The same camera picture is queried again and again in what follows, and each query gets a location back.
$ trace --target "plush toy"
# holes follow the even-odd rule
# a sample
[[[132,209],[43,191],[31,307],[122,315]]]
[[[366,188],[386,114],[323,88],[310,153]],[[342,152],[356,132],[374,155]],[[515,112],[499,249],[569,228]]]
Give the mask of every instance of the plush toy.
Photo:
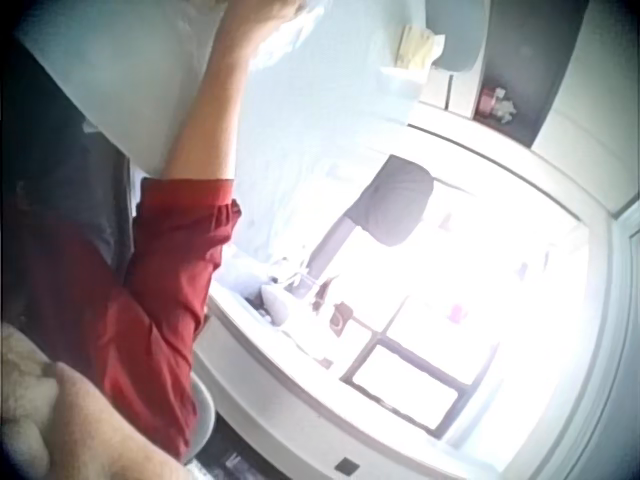
[[[187,480],[78,372],[2,324],[2,441],[26,478]]]

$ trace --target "person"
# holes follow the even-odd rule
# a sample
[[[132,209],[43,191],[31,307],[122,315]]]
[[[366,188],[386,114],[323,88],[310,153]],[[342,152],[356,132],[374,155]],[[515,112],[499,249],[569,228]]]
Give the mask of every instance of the person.
[[[82,115],[65,113],[68,99],[22,123],[17,117],[24,105],[6,108],[17,112],[15,119],[3,115],[3,174],[19,181],[11,192],[17,200],[6,202],[11,206],[3,214],[2,241],[3,250],[15,249],[15,256],[14,250],[9,254],[19,262],[13,271],[28,292],[25,331],[51,361],[88,378],[131,425],[178,460],[197,415],[193,344],[222,246],[241,214],[232,184],[250,61],[301,8],[301,0],[229,1],[162,177],[143,180],[123,281],[105,260],[109,232],[90,208],[91,184],[82,183],[89,168],[77,145]],[[8,84],[19,90],[22,82]],[[11,98],[5,90],[3,106]],[[40,125],[40,136],[25,131],[29,122]],[[7,157],[19,160],[13,170],[5,169]],[[33,157],[47,161],[29,170],[25,165]],[[6,241],[5,232],[13,240]],[[6,284],[3,278],[3,290]]]

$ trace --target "red object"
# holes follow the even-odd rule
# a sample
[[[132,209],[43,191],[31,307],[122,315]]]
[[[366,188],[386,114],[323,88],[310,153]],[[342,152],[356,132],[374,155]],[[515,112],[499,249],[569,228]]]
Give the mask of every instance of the red object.
[[[476,114],[482,117],[489,117],[494,105],[496,104],[496,89],[495,88],[483,88],[480,92],[480,98],[478,100],[478,107]]]
[[[35,295],[27,333],[176,459],[196,419],[193,343],[240,216],[231,187],[230,180],[145,180],[124,284],[73,225],[35,212],[13,218]]]

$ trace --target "glass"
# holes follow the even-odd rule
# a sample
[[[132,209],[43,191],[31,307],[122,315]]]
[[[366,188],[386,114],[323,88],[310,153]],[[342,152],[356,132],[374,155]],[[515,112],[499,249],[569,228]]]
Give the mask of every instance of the glass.
[[[413,298],[405,302],[388,336],[467,385],[491,351],[491,345],[476,332]]]
[[[440,424],[458,397],[458,392],[383,347],[374,349],[353,382],[431,429]]]

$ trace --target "plastic bag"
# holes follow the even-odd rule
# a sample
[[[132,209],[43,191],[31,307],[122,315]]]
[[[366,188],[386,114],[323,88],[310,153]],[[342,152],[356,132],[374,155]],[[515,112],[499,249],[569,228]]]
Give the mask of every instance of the plastic bag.
[[[331,0],[307,0],[304,12],[282,25],[258,49],[251,62],[253,70],[269,67],[298,48],[318,24]]]
[[[260,45],[251,61],[251,70],[270,67],[287,53],[298,48],[330,7],[331,1],[306,0],[306,7],[302,13],[282,25]],[[200,52],[203,48],[202,36],[198,31],[202,28],[201,25],[204,22],[205,25],[210,26],[212,17],[222,17],[226,3],[224,1],[214,2],[213,0],[186,0],[187,10],[182,16],[181,27],[191,37],[190,41],[194,53]]]

